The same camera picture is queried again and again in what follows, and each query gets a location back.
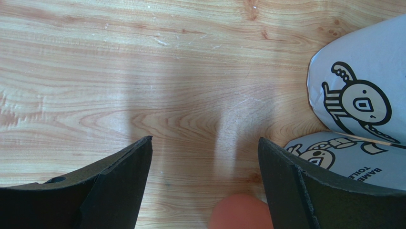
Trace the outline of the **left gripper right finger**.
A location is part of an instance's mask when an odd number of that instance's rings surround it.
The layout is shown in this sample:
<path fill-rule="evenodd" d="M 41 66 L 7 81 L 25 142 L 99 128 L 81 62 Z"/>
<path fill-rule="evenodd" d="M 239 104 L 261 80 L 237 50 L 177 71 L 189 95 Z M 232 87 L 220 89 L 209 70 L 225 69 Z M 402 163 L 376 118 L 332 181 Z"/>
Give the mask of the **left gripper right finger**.
<path fill-rule="evenodd" d="M 269 139 L 258 161 L 275 229 L 403 229 L 406 193 L 346 178 Z"/>

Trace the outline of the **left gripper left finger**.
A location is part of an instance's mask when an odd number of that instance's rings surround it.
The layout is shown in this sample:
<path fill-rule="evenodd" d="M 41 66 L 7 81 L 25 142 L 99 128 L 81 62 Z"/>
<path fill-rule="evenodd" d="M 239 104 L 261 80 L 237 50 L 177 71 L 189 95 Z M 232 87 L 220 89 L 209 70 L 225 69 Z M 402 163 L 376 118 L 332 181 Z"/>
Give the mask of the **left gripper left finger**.
<path fill-rule="evenodd" d="M 152 137 L 45 183 L 0 190 L 3 229 L 132 229 L 152 162 Z"/>

